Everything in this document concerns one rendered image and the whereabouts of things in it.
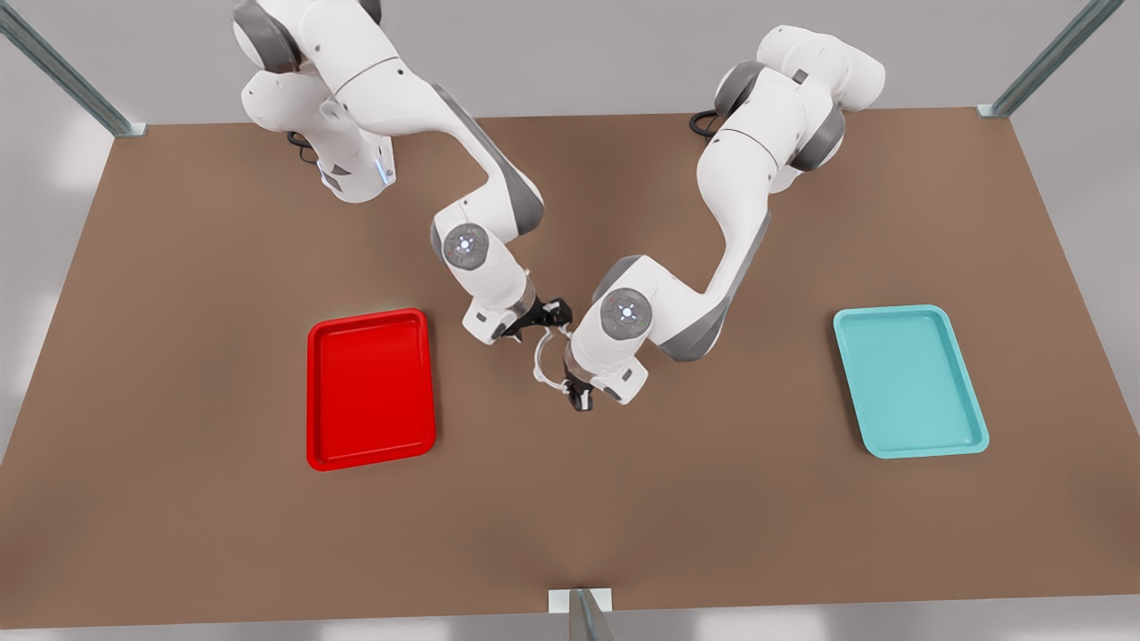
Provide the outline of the teal rectangular tray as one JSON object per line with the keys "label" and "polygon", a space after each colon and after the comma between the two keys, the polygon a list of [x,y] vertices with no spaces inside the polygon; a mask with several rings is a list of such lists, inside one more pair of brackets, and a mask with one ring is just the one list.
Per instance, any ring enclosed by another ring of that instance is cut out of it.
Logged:
{"label": "teal rectangular tray", "polygon": [[876,459],[976,454],[990,430],[948,314],[936,305],[834,313],[860,438]]}

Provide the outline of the silver frame post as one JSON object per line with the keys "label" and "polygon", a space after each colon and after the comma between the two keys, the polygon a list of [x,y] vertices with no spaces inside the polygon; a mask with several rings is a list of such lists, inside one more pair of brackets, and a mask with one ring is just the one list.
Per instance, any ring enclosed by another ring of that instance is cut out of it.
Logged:
{"label": "silver frame post", "polygon": [[990,117],[990,120],[1011,117],[1025,102],[1029,100],[1033,94],[1037,92],[1041,86],[1047,83],[1049,78],[1054,75],[1062,63],[1078,50],[1081,44],[1086,43],[1097,29],[1100,29],[1114,13],[1119,10],[1125,1],[1127,0],[1088,0],[1088,3],[1080,8],[1080,11],[1068,21],[1065,29],[1052,39],[1050,44],[1047,44],[1047,48],[1039,52],[1039,56],[1021,71],[1021,74],[1005,87],[997,99],[976,106],[977,114],[980,117]]}
{"label": "silver frame post", "polygon": [[109,99],[78,73],[7,0],[0,0],[0,34],[7,36],[13,47],[21,50],[55,86],[59,86],[64,94],[115,138],[142,137],[147,133],[146,123],[129,121],[117,107],[111,105]]}
{"label": "silver frame post", "polygon": [[612,589],[549,589],[547,612],[565,612],[567,641],[616,641],[606,612],[614,611]]}

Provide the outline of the red rectangular tray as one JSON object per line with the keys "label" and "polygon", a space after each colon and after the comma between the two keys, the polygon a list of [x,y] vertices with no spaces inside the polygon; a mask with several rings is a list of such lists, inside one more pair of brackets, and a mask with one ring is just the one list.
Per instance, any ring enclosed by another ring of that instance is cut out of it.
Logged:
{"label": "red rectangular tray", "polygon": [[306,459],[316,471],[415,459],[435,446],[427,316],[321,320],[308,333]]}

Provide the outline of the silver drainage pipe clamp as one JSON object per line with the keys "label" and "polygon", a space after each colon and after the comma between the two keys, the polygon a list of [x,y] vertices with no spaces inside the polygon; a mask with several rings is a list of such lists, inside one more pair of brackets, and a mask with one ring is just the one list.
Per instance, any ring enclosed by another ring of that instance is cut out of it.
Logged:
{"label": "silver drainage pipe clamp", "polygon": [[561,366],[559,373],[562,374],[561,381],[557,382],[554,378],[547,378],[547,372],[544,370],[544,350],[547,348],[547,344],[549,344],[549,341],[553,340],[553,336],[555,336],[553,326],[545,326],[544,334],[542,334],[542,339],[539,339],[536,349],[534,349],[534,380],[537,380],[545,386],[549,386],[549,388],[557,389],[560,393],[564,393],[567,396],[570,393],[570,374],[565,373],[565,355],[562,354],[562,356],[559,357],[559,366]]}

